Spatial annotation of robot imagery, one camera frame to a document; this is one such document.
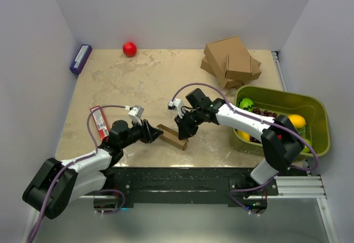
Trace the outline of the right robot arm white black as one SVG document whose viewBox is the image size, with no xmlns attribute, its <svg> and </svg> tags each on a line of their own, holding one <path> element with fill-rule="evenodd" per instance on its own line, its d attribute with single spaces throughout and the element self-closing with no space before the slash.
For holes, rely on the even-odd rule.
<svg viewBox="0 0 354 243">
<path fill-rule="evenodd" d="M 266 182 L 287 170 L 305 147 L 302 137 L 284 115 L 277 118 L 260 116 L 234 106 L 225 97 L 212 101 L 199 88 L 185 98 L 191 109 L 186 108 L 180 99 L 173 98 L 168 103 L 168 109 L 177 112 L 175 122 L 180 140 L 194 136 L 199 125 L 207 122 L 245 132 L 261 142 L 264 158 L 246 181 L 251 194 L 264 191 Z"/>
</svg>

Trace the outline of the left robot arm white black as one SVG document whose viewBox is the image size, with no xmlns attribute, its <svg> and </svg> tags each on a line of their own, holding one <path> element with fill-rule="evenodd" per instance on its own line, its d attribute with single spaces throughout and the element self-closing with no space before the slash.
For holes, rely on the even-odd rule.
<svg viewBox="0 0 354 243">
<path fill-rule="evenodd" d="M 109 194 L 114 180 L 104 174 L 122 157 L 124 148 L 141 141 L 152 143 L 163 134 L 147 120 L 129 127 L 123 120 L 115 121 L 98 149 L 83 156 L 59 161 L 47 159 L 25 189 L 25 203 L 42 211 L 49 219 L 58 217 L 69 202 L 90 192 Z"/>
</svg>

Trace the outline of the green plastic tub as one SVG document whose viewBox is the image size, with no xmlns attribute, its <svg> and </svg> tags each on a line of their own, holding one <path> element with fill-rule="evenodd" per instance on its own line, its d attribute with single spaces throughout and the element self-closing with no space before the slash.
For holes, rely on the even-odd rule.
<svg viewBox="0 0 354 243">
<path fill-rule="evenodd" d="M 307 139 L 316 154 L 324 156 L 330 149 L 330 131 L 327 112 L 317 99 L 305 95 L 285 91 L 266 89 L 255 86 L 244 86 L 236 92 L 234 104 L 248 98 L 260 111 L 270 111 L 277 115 L 299 115 L 305 119 L 306 125 L 298 129 L 302 138 Z"/>
</svg>

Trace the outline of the brown cardboard box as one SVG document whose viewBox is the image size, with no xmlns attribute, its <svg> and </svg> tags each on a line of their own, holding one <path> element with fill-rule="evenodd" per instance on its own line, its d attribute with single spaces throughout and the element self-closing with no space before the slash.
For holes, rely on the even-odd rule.
<svg viewBox="0 0 354 243">
<path fill-rule="evenodd" d="M 182 151 L 185 151 L 187 149 L 189 143 L 188 139 L 180 140 L 178 132 L 165 125 L 158 124 L 157 127 L 163 132 L 163 134 L 160 136 L 160 139 L 162 141 Z"/>
</svg>

